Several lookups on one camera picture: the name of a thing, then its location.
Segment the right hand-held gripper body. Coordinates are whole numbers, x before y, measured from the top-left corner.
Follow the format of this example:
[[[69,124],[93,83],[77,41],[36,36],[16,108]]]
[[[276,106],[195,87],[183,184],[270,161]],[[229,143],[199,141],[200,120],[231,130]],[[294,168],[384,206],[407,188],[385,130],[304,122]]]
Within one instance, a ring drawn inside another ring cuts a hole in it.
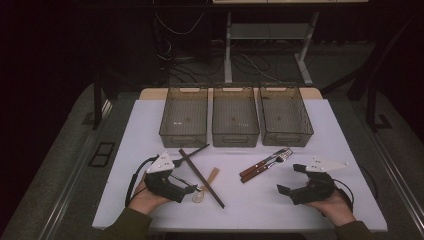
[[[314,157],[305,166],[307,184],[302,188],[291,190],[290,198],[295,205],[325,200],[334,191],[338,191],[346,201],[349,201],[348,195],[335,185],[335,180],[329,175],[330,171],[346,168],[347,163]]]

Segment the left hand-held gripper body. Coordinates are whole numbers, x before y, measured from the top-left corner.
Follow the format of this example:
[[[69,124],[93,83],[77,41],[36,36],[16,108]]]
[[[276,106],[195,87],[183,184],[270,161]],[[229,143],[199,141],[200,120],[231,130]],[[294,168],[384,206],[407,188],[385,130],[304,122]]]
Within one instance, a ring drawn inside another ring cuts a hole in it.
[[[175,164],[167,152],[160,154],[146,170],[144,182],[147,189],[171,201],[181,203],[185,197],[185,189],[173,184],[169,177],[171,176]]]

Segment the dark brown chopstick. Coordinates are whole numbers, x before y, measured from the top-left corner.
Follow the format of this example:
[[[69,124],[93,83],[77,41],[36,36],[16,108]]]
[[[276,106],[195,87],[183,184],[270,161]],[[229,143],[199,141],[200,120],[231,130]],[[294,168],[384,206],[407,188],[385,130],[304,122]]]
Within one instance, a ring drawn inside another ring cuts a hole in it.
[[[209,190],[209,192],[211,193],[213,198],[216,200],[216,202],[220,205],[220,207],[222,209],[225,209],[225,205],[222,202],[222,200],[219,198],[219,196],[216,194],[216,192],[213,190],[213,188],[210,186],[207,180],[203,177],[201,172],[194,165],[194,163],[192,162],[188,154],[183,149],[179,149],[179,153],[182,156],[182,158],[188,163],[189,167],[193,170],[193,172],[199,178],[199,180],[203,183],[203,185]]]
[[[178,161],[183,162],[183,161],[185,161],[186,159],[189,159],[190,157],[192,157],[192,156],[194,156],[194,155],[198,154],[199,152],[201,152],[202,150],[206,149],[209,145],[210,145],[210,144],[206,144],[206,145],[204,145],[204,146],[202,146],[202,147],[200,147],[200,148],[196,149],[195,151],[191,152],[190,154],[185,154],[185,153],[183,154],[183,153],[182,153],[182,150],[183,150],[183,149],[179,149],[179,150],[180,150],[180,154],[181,154],[181,156],[182,156],[182,157],[181,157]]]

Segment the beige spoon with clear bowl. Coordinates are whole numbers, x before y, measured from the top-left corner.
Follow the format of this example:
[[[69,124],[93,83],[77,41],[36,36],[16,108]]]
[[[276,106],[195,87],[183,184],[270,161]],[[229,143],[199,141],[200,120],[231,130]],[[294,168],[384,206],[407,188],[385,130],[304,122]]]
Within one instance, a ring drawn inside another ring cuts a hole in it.
[[[213,170],[210,172],[210,174],[208,176],[207,183],[211,184],[214,181],[214,179],[216,178],[216,176],[218,175],[218,173],[219,173],[219,169],[214,167]],[[194,203],[201,203],[203,201],[205,193],[207,191],[208,191],[207,187],[202,186],[200,191],[193,195],[192,201]]]

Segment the mesh bin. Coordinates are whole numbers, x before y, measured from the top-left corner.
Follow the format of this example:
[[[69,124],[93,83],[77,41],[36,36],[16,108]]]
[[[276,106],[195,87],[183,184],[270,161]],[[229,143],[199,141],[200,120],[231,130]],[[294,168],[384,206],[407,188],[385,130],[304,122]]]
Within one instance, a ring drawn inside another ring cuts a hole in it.
[[[159,128],[164,147],[195,148],[205,145],[207,114],[207,85],[170,85]]]

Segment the transparent brown plastic bin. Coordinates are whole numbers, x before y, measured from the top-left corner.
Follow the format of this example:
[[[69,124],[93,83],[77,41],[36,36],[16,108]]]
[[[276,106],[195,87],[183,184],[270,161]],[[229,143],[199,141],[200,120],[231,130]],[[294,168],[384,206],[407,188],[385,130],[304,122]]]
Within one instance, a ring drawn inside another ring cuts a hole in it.
[[[212,138],[214,147],[256,146],[259,137],[254,87],[223,83],[213,87]]]
[[[261,82],[258,114],[262,144],[305,147],[314,134],[298,86],[291,82]]]

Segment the person's left hand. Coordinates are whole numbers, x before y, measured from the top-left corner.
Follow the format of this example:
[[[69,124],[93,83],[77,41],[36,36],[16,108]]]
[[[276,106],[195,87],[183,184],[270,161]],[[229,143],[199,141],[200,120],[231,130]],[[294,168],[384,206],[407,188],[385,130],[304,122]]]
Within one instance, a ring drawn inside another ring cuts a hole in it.
[[[169,199],[150,192],[145,182],[141,180],[135,189],[128,207],[142,214],[149,215],[159,206],[169,202]]]

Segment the person's right hand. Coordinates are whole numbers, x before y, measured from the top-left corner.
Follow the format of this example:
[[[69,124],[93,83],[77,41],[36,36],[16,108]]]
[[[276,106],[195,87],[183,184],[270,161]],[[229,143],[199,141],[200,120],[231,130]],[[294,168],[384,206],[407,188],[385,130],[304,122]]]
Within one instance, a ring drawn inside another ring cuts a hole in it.
[[[335,227],[340,227],[356,220],[353,212],[338,191],[334,191],[325,200],[307,203],[307,206],[318,210]]]

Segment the white table cover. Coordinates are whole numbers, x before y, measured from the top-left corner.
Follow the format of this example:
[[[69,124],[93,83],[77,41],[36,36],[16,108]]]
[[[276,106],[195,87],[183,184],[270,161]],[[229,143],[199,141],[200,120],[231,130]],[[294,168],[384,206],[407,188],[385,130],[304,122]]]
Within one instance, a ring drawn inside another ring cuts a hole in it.
[[[278,185],[297,189],[305,185],[306,175],[295,172],[294,164],[307,165],[314,157],[347,163],[346,168],[335,170],[332,177],[345,183],[354,195],[353,212],[372,231],[387,228],[372,193],[360,172],[354,156],[326,100],[308,100],[305,103],[314,134],[305,147],[296,148],[285,162],[271,167],[247,183],[239,173],[254,163],[270,156],[272,146],[254,148],[215,148],[209,146],[192,156],[192,161],[203,175],[214,167],[219,174],[212,183],[213,190],[222,200],[222,209],[213,196],[207,194],[201,203],[185,197],[181,203],[167,203],[152,214],[152,230],[166,231],[253,231],[303,232],[327,230],[330,223],[317,211],[295,205],[287,196],[279,194]],[[164,152],[159,137],[164,103],[161,100],[138,100],[130,115],[123,139],[92,223],[97,229],[110,226],[124,208],[131,177],[140,164]],[[187,164],[175,170],[175,175],[192,184],[198,178]]]

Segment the grey metal stand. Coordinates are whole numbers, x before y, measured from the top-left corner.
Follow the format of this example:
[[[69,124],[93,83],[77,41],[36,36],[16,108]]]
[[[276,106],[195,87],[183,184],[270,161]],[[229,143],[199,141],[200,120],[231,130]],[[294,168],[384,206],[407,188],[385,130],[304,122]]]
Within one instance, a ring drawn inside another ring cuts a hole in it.
[[[305,57],[310,46],[320,13],[314,12],[308,22],[302,23],[236,23],[229,12],[226,18],[226,38],[224,54],[224,79],[232,82],[231,45],[233,40],[301,40],[302,48],[294,54],[304,84],[311,86]]]

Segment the black rectangular floor frame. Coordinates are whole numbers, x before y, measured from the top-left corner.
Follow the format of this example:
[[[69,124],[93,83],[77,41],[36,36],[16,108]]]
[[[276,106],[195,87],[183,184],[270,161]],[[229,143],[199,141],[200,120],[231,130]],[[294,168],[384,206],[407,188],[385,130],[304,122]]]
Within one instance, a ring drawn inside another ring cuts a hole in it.
[[[93,156],[89,160],[90,167],[105,167],[108,165],[114,150],[114,142],[100,142]]]

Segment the metal floor rail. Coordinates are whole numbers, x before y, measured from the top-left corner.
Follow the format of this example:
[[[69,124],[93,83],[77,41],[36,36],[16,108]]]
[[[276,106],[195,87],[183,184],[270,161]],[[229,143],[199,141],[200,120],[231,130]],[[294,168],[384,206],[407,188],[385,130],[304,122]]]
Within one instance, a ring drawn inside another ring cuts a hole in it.
[[[405,181],[404,176],[396,165],[395,157],[391,154],[389,148],[383,143],[380,136],[371,129],[368,129],[367,133],[380,156],[383,168],[390,177],[396,192],[406,207],[415,227],[419,231],[422,240],[424,240],[424,208],[418,202],[413,191]]]
[[[100,120],[106,120],[113,108],[113,104],[106,100],[100,106]],[[49,215],[49,218],[38,237],[38,240],[54,240],[54,236],[61,224],[63,217],[66,214],[68,206],[72,201],[74,193],[77,189],[79,179],[82,171],[88,164],[88,160],[91,155],[91,151],[94,148],[96,141],[98,140],[99,134],[104,128],[104,123],[99,122],[95,130],[90,130],[89,134],[81,148],[76,163],[72,169],[70,176],[67,178],[66,184],[63,187],[63,191],[59,195],[58,200],[54,204],[53,210]]]

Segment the black stand post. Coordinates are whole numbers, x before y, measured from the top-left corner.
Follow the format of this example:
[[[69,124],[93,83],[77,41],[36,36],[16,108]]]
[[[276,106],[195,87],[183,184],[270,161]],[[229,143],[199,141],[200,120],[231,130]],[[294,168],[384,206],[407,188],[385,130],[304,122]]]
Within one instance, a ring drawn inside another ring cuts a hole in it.
[[[90,125],[93,130],[97,130],[104,118],[104,107],[108,102],[102,89],[102,81],[99,75],[93,79],[93,109],[87,113],[82,121],[83,125]]]
[[[377,83],[371,82],[367,93],[366,122],[373,132],[379,129],[391,129],[392,126],[384,114],[376,113]]]

